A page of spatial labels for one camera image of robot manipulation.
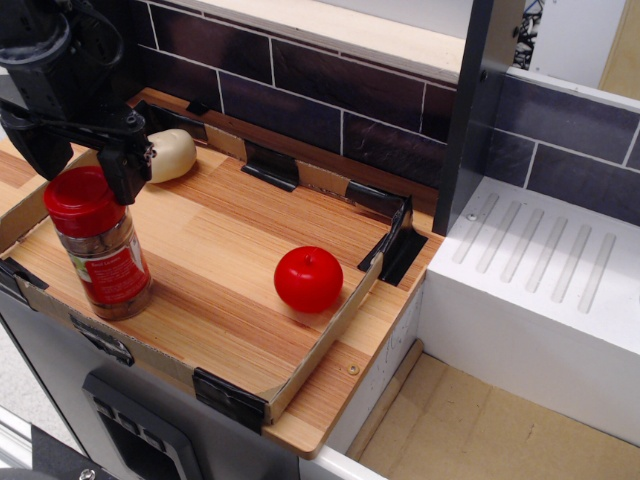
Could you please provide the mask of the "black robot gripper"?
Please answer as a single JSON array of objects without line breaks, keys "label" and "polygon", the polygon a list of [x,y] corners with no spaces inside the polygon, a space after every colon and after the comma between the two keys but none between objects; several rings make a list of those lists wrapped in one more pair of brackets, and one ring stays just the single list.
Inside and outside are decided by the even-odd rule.
[{"label": "black robot gripper", "polygon": [[116,89],[126,53],[118,27],[89,1],[1,4],[1,118],[36,173],[53,180],[72,144],[99,150],[120,205],[131,205],[152,176],[153,144],[142,117]]}]

